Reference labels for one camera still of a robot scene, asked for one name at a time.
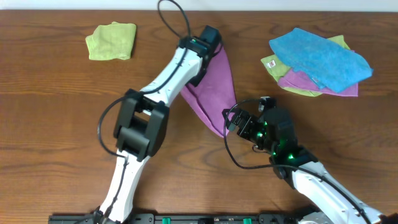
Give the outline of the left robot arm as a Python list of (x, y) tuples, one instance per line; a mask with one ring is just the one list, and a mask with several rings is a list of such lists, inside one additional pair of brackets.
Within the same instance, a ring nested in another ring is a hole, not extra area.
[(167, 131), (170, 105), (188, 84), (198, 86), (211, 59), (220, 50), (218, 29), (206, 26), (199, 37), (179, 40), (172, 60), (141, 91), (128, 90), (105, 109), (120, 104), (113, 131), (116, 167), (108, 194), (93, 215), (93, 223), (123, 223), (132, 212), (132, 201), (147, 161), (160, 149)]

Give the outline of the purple microfiber cloth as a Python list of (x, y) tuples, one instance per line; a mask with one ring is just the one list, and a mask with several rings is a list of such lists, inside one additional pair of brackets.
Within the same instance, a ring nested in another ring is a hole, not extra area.
[(233, 77), (224, 48), (213, 57), (205, 76), (197, 86), (187, 84), (180, 94), (199, 119), (219, 137), (228, 134), (223, 130), (222, 111), (236, 104)]

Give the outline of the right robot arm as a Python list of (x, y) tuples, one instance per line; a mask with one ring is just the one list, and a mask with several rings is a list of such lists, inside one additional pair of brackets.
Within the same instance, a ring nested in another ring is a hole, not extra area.
[(397, 214), (385, 215), (355, 197), (325, 169), (305, 147), (298, 144), (290, 114), (283, 108), (264, 109), (260, 116), (239, 108), (222, 112), (224, 126), (270, 155), (268, 167), (280, 179), (311, 200), (318, 213), (301, 222), (318, 223), (326, 216), (332, 223), (397, 223)]

